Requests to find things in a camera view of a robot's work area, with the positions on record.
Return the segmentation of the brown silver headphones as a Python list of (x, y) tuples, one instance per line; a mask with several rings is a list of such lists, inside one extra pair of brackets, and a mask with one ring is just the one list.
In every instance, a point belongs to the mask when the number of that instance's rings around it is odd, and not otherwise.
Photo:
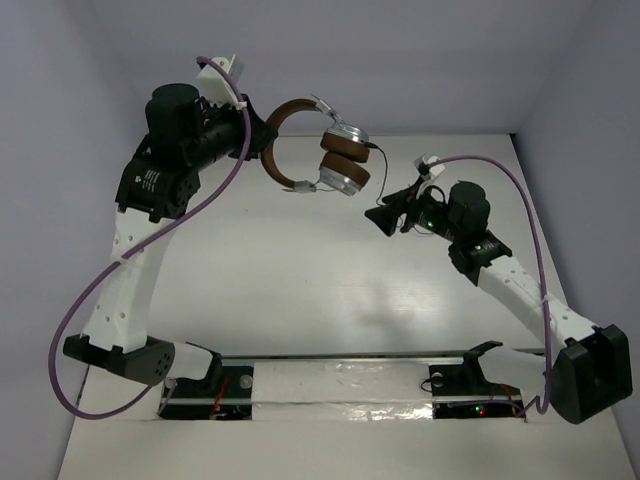
[(261, 152), (261, 164), (267, 175), (288, 191), (313, 193), (317, 191), (317, 184), (322, 183), (333, 191), (353, 196), (370, 179), (370, 173), (362, 167), (370, 154), (369, 136), (364, 130), (344, 121), (333, 107), (317, 96), (312, 99), (296, 98), (281, 104), (269, 115), (265, 124), (278, 134), (289, 117), (312, 111), (322, 113), (332, 120), (332, 125), (324, 132), (320, 141), (324, 156), (318, 167), (318, 180), (295, 181), (285, 176), (276, 165), (275, 140), (271, 140)]

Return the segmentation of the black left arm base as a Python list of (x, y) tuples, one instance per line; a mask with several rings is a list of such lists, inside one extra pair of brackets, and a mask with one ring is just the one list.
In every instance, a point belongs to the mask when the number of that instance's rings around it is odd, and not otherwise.
[(163, 387), (157, 415), (163, 420), (244, 421), (253, 416), (255, 363), (215, 353), (201, 380), (178, 378)]

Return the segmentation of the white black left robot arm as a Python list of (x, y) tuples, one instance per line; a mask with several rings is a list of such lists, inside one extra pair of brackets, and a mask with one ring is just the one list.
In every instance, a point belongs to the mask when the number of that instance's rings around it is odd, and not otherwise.
[(195, 211), (201, 171), (225, 157), (257, 157), (275, 132), (247, 95), (215, 103), (182, 83), (156, 88), (145, 118), (116, 192), (111, 263), (92, 283), (101, 290), (95, 309), (80, 333), (57, 335), (52, 350), (147, 387), (170, 378), (211, 394), (222, 382), (219, 354), (150, 336), (151, 300), (172, 235)]

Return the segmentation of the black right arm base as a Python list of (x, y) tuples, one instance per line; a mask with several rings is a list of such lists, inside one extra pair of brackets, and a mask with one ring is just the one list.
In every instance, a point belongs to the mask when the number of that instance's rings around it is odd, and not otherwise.
[(481, 372), (479, 358), (499, 346), (487, 341), (464, 352), (459, 364), (429, 366), (420, 389), (432, 396), (436, 420), (525, 417), (520, 390), (491, 383)]

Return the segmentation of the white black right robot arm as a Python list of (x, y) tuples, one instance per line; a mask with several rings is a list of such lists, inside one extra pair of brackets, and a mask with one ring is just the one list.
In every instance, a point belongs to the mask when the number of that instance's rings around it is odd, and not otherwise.
[(386, 236), (422, 227), (449, 243), (454, 268), (501, 303), (545, 347), (542, 356), (487, 341), (467, 350), (454, 377), (478, 395), (503, 384), (549, 401), (571, 424), (580, 424), (633, 392), (629, 341), (615, 325), (600, 327), (544, 292), (488, 228), (485, 191), (460, 181), (439, 201), (414, 184), (385, 197), (365, 216)]

